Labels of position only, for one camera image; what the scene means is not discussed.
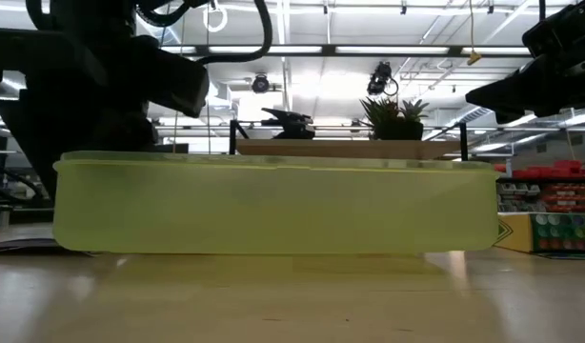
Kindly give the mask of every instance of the green plant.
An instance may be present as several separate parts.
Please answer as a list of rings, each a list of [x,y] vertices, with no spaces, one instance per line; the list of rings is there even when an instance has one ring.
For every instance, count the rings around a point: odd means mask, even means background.
[[[370,126],[373,128],[387,127],[392,124],[405,121],[403,116],[400,116],[400,109],[398,104],[390,100],[390,98],[383,98],[379,100],[360,100],[362,107],[365,109],[365,115]]]
[[[366,125],[373,128],[372,139],[381,140],[420,140],[424,126],[421,118],[426,117],[421,112],[428,104],[421,100],[413,104],[404,101],[404,109],[390,98],[360,100],[369,120]]]
[[[418,122],[421,120],[421,118],[428,117],[428,115],[422,114],[422,111],[424,111],[428,105],[430,105],[430,103],[422,104],[421,100],[417,100],[415,104],[411,101],[403,100],[403,109],[400,111],[403,113],[407,121]]]

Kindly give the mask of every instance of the wooden table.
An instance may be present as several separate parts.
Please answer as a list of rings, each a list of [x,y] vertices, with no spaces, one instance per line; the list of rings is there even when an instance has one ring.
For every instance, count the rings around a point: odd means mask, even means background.
[[[585,261],[0,256],[1,342],[585,342]]]

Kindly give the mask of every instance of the translucent plastic container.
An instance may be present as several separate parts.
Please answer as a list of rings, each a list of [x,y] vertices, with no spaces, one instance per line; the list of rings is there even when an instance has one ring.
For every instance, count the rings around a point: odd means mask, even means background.
[[[483,163],[79,151],[55,168],[71,250],[442,252],[497,236]]]

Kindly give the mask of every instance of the black equipment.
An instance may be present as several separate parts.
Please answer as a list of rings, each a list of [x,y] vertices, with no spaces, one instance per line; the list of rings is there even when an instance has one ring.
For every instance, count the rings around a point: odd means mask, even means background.
[[[190,8],[210,0],[26,0],[38,30],[0,29],[3,71],[21,71],[26,90],[19,100],[0,100],[0,115],[48,190],[55,197],[53,163],[78,150],[154,151],[149,102],[198,117],[208,93],[204,65],[248,62],[265,55],[272,23],[265,0],[254,0],[265,39],[248,54],[208,55],[195,62],[160,50],[149,36],[134,36],[135,14],[166,27]]]
[[[252,91],[257,94],[266,93],[270,89],[270,81],[267,79],[267,75],[258,74],[252,82]]]
[[[315,129],[310,116],[292,111],[261,109],[277,119],[261,120],[261,126],[276,126],[284,129],[273,139],[313,139]]]
[[[386,88],[391,81],[396,86],[396,91],[394,93],[386,93]],[[379,62],[379,65],[375,68],[375,72],[371,75],[367,93],[369,95],[385,93],[388,96],[395,96],[398,93],[398,83],[392,78],[390,62]]]
[[[470,91],[466,101],[495,112],[498,124],[533,111],[585,108],[585,0],[569,5],[523,34],[534,60],[507,78]]]

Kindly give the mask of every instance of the fluorescent light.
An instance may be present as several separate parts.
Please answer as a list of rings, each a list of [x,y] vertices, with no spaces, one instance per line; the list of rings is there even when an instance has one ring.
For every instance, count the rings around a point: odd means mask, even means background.
[[[444,54],[449,51],[447,47],[337,47],[337,53],[423,53]]]
[[[543,137],[544,135],[545,135],[544,133],[541,133],[541,134],[535,134],[535,135],[533,135],[533,136],[529,136],[529,137],[525,137],[525,138],[519,139],[519,140],[518,140],[518,141],[516,141],[515,143],[516,143],[516,144],[524,144],[524,143],[529,143],[529,142],[532,142],[533,140],[536,140],[536,139],[538,139],[538,138],[540,138],[540,137]]]
[[[316,46],[279,46],[272,47],[269,53],[319,53],[322,47]]]
[[[471,54],[473,48],[464,48],[462,49],[463,54]],[[519,48],[481,48],[481,47],[474,47],[474,52],[477,53],[484,53],[484,54],[518,54],[518,55],[529,55],[530,51],[528,48],[519,47]]]
[[[532,121],[534,119],[536,119],[536,116],[535,115],[528,114],[528,115],[522,116],[521,118],[519,118],[519,119],[517,119],[517,120],[515,120],[513,122],[510,122],[509,124],[506,124],[504,126],[507,127],[507,128],[511,128],[511,127],[515,127],[517,125],[521,125],[521,124],[528,123],[528,122],[530,122],[530,121]]]
[[[250,53],[261,49],[259,46],[245,46],[245,47],[209,47],[208,50],[213,53]],[[322,47],[319,46],[274,46],[270,49],[270,53],[320,53]]]
[[[18,12],[28,12],[26,6],[9,6],[9,5],[0,5],[0,10],[4,11],[18,11]],[[49,13],[49,6],[43,5],[43,13]]]
[[[171,53],[195,53],[195,47],[176,47],[176,46],[169,46],[169,47],[161,47],[161,50],[171,52]]]
[[[474,151],[492,151],[492,150],[500,149],[506,145],[507,145],[507,143],[484,144],[480,147],[474,148]]]
[[[567,126],[578,125],[578,124],[582,124],[582,123],[585,123],[585,114],[580,114],[580,115],[577,115],[573,118],[570,118],[570,119],[564,121],[563,123],[561,123],[559,126],[567,127]]]

